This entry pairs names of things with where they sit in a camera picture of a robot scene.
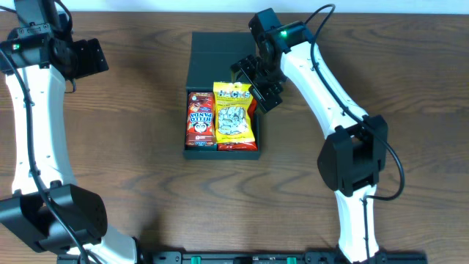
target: hello panda package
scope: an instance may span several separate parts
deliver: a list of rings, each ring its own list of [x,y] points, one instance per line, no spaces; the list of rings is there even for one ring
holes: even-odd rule
[[[213,127],[214,97],[211,92],[192,92],[189,95],[188,122],[185,144],[188,147],[216,145]]]
[[[215,82],[215,137],[218,150],[257,150],[251,120],[256,101],[250,84]]]

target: snack bag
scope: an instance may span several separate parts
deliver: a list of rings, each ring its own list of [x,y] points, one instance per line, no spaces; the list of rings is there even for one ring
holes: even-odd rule
[[[252,116],[250,117],[248,114],[253,100],[249,92],[250,86],[250,84],[241,83],[215,82],[213,84],[216,114],[215,134],[219,145],[256,141],[251,128]]]
[[[189,95],[188,124],[185,144],[188,147],[216,144],[213,129],[213,93],[192,92]]]

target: snack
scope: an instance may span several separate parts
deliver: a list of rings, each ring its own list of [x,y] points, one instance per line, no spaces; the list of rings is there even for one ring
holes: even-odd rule
[[[251,128],[253,97],[250,84],[215,82],[216,139],[218,150],[257,150]]]
[[[213,128],[213,93],[192,92],[189,95],[188,124],[185,144],[188,147],[216,144]]]

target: white background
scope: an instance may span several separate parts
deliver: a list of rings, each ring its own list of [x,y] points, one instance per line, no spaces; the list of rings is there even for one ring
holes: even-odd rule
[[[336,4],[336,12],[469,14],[469,0],[62,0],[71,11],[311,12]],[[13,0],[0,0],[13,8]]]

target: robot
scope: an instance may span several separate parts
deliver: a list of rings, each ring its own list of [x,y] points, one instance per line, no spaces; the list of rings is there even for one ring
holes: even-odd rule
[[[55,3],[67,15],[57,12]],[[381,251],[374,236],[373,200],[389,150],[381,116],[368,117],[333,77],[308,23],[281,25],[272,9],[257,13],[249,28],[259,57],[232,65],[233,81],[244,75],[260,111],[281,103],[281,82],[292,80],[317,117],[325,144],[318,169],[334,191],[341,234],[338,249],[294,254],[198,254],[146,252],[135,238],[108,223],[99,195],[77,186],[64,129],[66,81],[108,69],[99,41],[72,39],[72,17],[59,0],[15,0],[20,23],[0,44],[0,70],[15,111],[17,162],[12,197],[0,201],[0,222],[35,252],[57,254],[57,263],[115,264],[326,264],[426,263],[424,254]]]

